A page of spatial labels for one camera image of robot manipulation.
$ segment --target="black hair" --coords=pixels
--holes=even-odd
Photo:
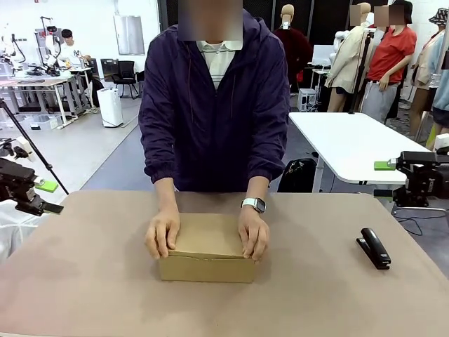
[[[406,0],[395,0],[393,4],[390,6],[402,6],[404,8],[404,21],[407,25],[413,23],[412,21],[412,13],[413,13],[413,4]]]
[[[61,35],[64,39],[68,39],[70,37],[73,37],[73,33],[70,29],[63,29],[61,32]]]

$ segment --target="dark red sweater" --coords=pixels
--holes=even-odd
[[[282,41],[287,56],[288,80],[290,84],[296,82],[296,75],[300,73],[313,56],[314,50],[306,36],[299,30],[277,29],[274,34]]]

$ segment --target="shirt collar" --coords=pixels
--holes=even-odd
[[[205,46],[210,46],[206,41],[197,41],[196,45],[200,52],[204,51]],[[222,46],[230,51],[241,51],[243,49],[243,41],[242,40],[232,40],[232,41],[223,41]]]

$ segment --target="man's right hand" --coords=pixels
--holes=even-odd
[[[149,223],[145,244],[155,259],[167,258],[168,249],[175,249],[180,230],[180,213],[176,206],[163,208]]]

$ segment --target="watch face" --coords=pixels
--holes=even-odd
[[[265,212],[265,202],[262,199],[258,199],[257,198],[257,206],[256,208],[258,209],[258,211],[260,213],[264,213]]]

